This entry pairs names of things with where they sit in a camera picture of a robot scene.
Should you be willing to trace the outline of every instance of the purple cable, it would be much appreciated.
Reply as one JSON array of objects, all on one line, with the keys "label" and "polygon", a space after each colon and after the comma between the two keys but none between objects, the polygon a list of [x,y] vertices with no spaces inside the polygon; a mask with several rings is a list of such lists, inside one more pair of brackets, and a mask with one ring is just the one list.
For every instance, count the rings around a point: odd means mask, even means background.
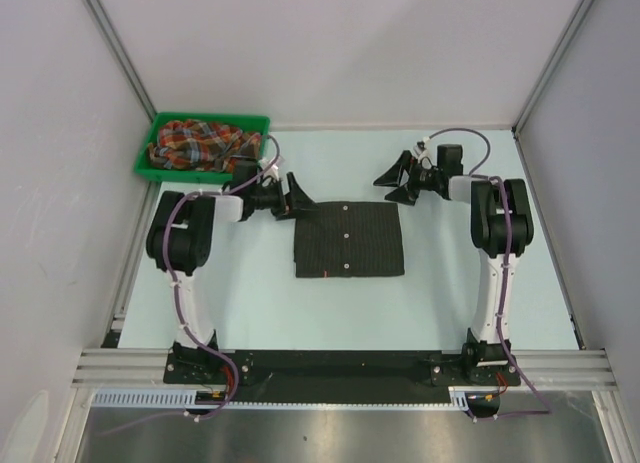
[{"label": "purple cable", "polygon": [[483,135],[479,131],[472,130],[471,128],[445,128],[444,130],[436,131],[434,134],[430,135],[429,139],[431,140],[438,135],[442,135],[443,133],[450,133],[452,131],[463,131],[465,133],[472,133],[482,138],[484,143],[487,145],[487,152],[484,154],[484,157],[482,158],[482,160],[480,160],[480,163],[478,163],[476,166],[471,168],[471,171],[469,172],[469,175],[473,175],[476,171],[480,169],[482,165],[485,164],[485,162],[489,159],[489,155],[491,155],[491,143],[489,142],[489,138],[487,138],[485,135]]},{"label": "purple cable", "polygon": [[500,200],[502,200],[502,209],[504,210],[504,219],[505,224],[507,226],[507,245],[506,251],[504,253],[504,260],[502,263],[502,288],[500,289],[500,304],[498,305],[498,314],[496,315],[496,324],[498,325],[498,338],[500,339],[500,344],[504,349],[504,353],[507,356],[507,361],[509,364],[516,369],[520,378],[525,382],[525,384],[529,387],[531,392],[535,395],[540,403],[545,407],[544,410],[522,410],[522,411],[510,411],[508,413],[504,413],[501,415],[496,415],[496,417],[489,416],[486,418],[477,418],[471,413],[471,411],[467,411],[467,415],[471,418],[477,420],[495,420],[501,418],[513,418],[517,416],[527,416],[527,415],[550,415],[553,413],[553,408],[551,407],[551,403],[538,391],[535,385],[527,378],[522,371],[522,368],[518,366],[516,359],[511,354],[511,350],[507,346],[507,342],[504,339],[504,334],[502,332],[502,312],[504,311],[504,306],[507,300],[507,285],[509,282],[509,254],[511,252],[511,242],[513,241],[513,228],[511,226],[511,214],[509,210],[509,200],[507,197],[507,190],[504,187],[504,181],[499,176],[491,176],[491,177],[480,177],[479,178],[488,178],[490,181],[493,181],[498,184],[498,189],[500,190]]},{"label": "purple cable", "polygon": [[[220,195],[233,195],[234,193],[242,190],[243,188],[248,187],[249,185],[252,185],[253,183],[255,183],[256,181],[258,181],[260,178],[262,178],[262,176],[264,176],[275,164],[276,162],[280,159],[280,145],[278,144],[278,141],[271,135],[267,135],[267,138],[269,138],[271,141],[273,141],[275,147],[276,147],[276,156],[269,162],[269,164],[262,169],[262,171],[260,171],[256,176],[254,176],[253,178],[250,178],[249,180],[245,181],[244,183],[236,186],[235,188],[232,188],[229,191],[226,191],[224,193],[222,192],[218,192],[218,191],[194,191],[191,193],[187,193],[186,195],[184,195],[176,204],[176,206],[173,208],[173,211],[171,212],[171,214],[169,215],[169,219],[167,220],[167,226],[164,232],[164,235],[162,237],[162,259],[164,260],[164,264],[167,267],[167,272],[171,275],[171,281],[173,282],[173,301],[174,301],[174,305],[175,305],[175,310],[176,310],[176,315],[178,317],[178,322],[180,323],[181,326],[183,326],[184,328],[184,332],[186,333],[186,335],[189,337],[189,339],[191,341],[193,341],[193,343],[198,347],[203,349],[204,351],[212,354],[213,356],[215,356],[216,358],[221,359],[222,361],[224,361],[227,365],[229,365],[231,367],[231,371],[233,372],[233,387],[231,388],[231,391],[229,392],[229,395],[227,395],[227,398],[222,401],[216,408],[214,408],[213,410],[211,410],[209,413],[205,414],[205,415],[200,415],[198,418],[198,421],[205,421],[208,420],[210,418],[213,418],[220,410],[222,410],[222,408],[224,408],[235,396],[236,391],[238,390],[238,383],[240,380],[240,376],[238,373],[238,367],[236,366],[236,364],[233,362],[233,360],[231,358],[229,358],[227,355],[225,355],[224,353],[220,352],[220,351],[216,351],[212,348],[209,348],[205,343],[199,341],[196,336],[193,334],[193,332],[191,331],[191,329],[189,328],[189,325],[187,323],[187,321],[184,318],[184,314],[182,313],[182,305],[180,302],[180,286],[179,286],[179,280],[178,280],[178,275],[176,274],[175,270],[173,269],[173,267],[171,266],[171,262],[169,261],[169,235],[171,233],[171,227],[174,223],[174,221],[176,220],[176,217],[178,216],[178,212],[180,211],[180,209],[184,206],[184,204],[191,200],[194,199],[198,196],[211,196],[211,197],[217,197]],[[131,421],[129,423],[125,423],[124,425],[120,425],[117,426],[115,428],[112,428],[110,430],[104,431],[102,433],[99,433],[98,436],[108,436],[108,435],[112,435],[114,433],[118,433],[122,430],[126,430],[128,428],[134,427],[136,425],[142,424],[142,423],[146,423],[148,421],[151,420],[155,420],[157,418],[161,418],[164,416],[177,416],[177,415],[183,415],[184,412],[177,412],[177,411],[167,411],[167,412],[163,412],[163,413],[156,413],[150,416],[146,416],[144,418],[141,418],[139,420],[135,420],[135,421]]]}]

